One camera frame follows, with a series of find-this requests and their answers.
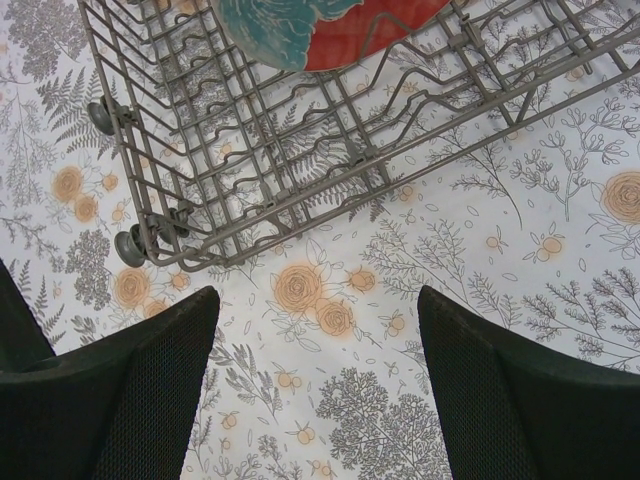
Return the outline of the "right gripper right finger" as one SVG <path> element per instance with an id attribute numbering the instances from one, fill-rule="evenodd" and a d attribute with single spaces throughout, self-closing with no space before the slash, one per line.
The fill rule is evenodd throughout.
<path id="1" fill-rule="evenodd" d="M 545 347 L 428 286 L 418 314 L 454 478 L 638 478 L 638 375 Z"/>

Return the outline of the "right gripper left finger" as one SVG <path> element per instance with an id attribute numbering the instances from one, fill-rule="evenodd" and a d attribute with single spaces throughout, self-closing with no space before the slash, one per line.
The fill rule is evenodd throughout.
<path id="1" fill-rule="evenodd" d="M 2 478 L 179 478 L 219 309 L 206 286 L 89 345 L 3 371 Z"/>

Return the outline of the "red teal flower plate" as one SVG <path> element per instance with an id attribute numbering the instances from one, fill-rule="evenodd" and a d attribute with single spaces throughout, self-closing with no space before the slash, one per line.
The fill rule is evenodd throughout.
<path id="1" fill-rule="evenodd" d="M 402 40 L 444 0 L 219 0 L 224 33 L 250 58 L 278 70 L 339 69 Z"/>

